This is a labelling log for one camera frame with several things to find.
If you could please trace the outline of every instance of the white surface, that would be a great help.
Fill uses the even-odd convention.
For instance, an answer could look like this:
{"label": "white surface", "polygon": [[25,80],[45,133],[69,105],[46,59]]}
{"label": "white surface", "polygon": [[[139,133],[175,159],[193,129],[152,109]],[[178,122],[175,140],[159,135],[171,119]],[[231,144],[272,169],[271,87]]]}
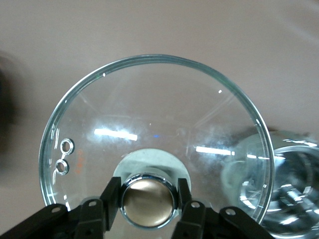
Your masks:
{"label": "white surface", "polygon": [[44,206],[38,149],[60,98],[98,67],[147,53],[204,63],[268,126],[319,139],[317,0],[2,0],[0,66],[17,111],[0,154],[0,234]]}

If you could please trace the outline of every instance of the dark object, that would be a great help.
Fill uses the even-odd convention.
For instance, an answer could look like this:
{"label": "dark object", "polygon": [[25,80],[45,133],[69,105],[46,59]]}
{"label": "dark object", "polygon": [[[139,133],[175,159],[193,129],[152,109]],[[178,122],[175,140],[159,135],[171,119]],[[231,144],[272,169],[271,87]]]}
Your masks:
{"label": "dark object", "polygon": [[7,151],[10,124],[14,122],[16,112],[11,90],[10,81],[0,68],[0,152]]}
{"label": "dark object", "polygon": [[[113,177],[99,199],[89,199],[68,212],[65,205],[49,205],[0,239],[103,239],[118,210],[121,178]],[[259,224],[236,207],[216,213],[193,201],[186,179],[178,180],[181,220],[172,239],[273,239]]]}

